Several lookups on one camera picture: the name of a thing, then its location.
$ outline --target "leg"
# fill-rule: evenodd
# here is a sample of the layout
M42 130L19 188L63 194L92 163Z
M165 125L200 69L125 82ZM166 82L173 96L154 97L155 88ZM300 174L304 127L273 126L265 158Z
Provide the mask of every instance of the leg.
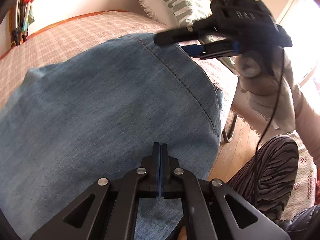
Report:
M279 220L287 205L297 175L299 151L286 135L271 138L258 151L258 175L252 157L227 184L269 219ZM255 180L257 202L252 203Z

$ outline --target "white fringed pillow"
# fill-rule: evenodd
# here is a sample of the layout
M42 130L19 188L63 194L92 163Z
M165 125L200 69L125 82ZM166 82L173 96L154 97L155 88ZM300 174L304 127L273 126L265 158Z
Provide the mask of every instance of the white fringed pillow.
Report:
M211 15L210 0L139 0L145 12L170 28L187 26Z

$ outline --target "orange trim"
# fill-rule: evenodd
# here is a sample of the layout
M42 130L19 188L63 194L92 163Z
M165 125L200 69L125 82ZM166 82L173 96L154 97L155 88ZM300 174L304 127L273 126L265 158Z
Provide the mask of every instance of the orange trim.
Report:
M0 57L0 60L2 60L5 56L7 56L11 49L9 49L7 52L5 52L5 53L2 55L2 56Z
M102 13L104 13L104 12L111 12L111 11L127 12L126 10L109 10L109 11L101 11L101 12L87 13L87 14L82 14L82 15L79 15L79 16L71 17L71 18L69 18L69 19L65 19L65 20L62 20L62 21L60 21L60 22L56 22L56 23L50 24L50 25L48 25L48 26L46 26L46 27L44 27L44 28L36 31L35 33L32 33L31 35L29 35L29 36L27 37L27 40L31 39L32 37L34 37L34 36L36 36L36 35L38 35L38 34L40 34L40 33L45 32L46 30L49 30L49 29L51 29L51 28L53 28L53 27L55 27L55 26L58 26L58 25L60 25L60 24L62 24L62 23L70 22L70 21L73 21L73 20L77 20L77 19L81 19L81 18L85 18L85 17L89 17L89 16L94 16L94 15L97 15L97 14L102 14ZM5 56L7 56L11 49L9 49L6 53L4 53L4 54L2 55L2 56L0 57L0 60L2 60Z

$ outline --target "black cable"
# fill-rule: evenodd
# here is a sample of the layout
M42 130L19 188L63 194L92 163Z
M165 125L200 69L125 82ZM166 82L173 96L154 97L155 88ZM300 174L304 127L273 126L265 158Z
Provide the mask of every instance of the black cable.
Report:
M276 110L277 110L277 107L278 107L278 103L279 103L279 98L280 98L280 94L281 94L281 84L282 84L282 78L283 78L283 73L284 73L284 62L285 62L285 59L284 59L284 48L282 49L282 59L283 59L283 62L282 62L282 69L281 69L281 75L280 75L280 80L279 80L279 89L278 89L278 94L277 94L277 98L276 98L276 103L275 103L275 107L273 108L273 112L272 112L272 115L271 115L271 118L266 126L266 128L264 129L261 137L260 137L260 140L258 141L257 143L257 146L256 146L256 152L254 154L254 188L253 188L253 201L252 201L252 205L254 207L256 207L256 204L257 204L257 200L258 200L258 166L257 166L257 163L258 163L258 147L259 147L259 144L261 143L263 137L266 135L270 125L271 125L271 122L273 120L273 118L275 117L276 115Z

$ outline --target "denim fabric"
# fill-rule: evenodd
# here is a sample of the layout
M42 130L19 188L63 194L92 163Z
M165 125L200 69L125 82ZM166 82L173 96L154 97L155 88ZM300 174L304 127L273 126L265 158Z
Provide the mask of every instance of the denim fabric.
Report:
M30 70L0 114L0 208L29 239L98 178L139 167L155 141L206 179L221 103L178 45L160 48L149 33ZM141 199L135 239L165 239L181 217L179 200Z

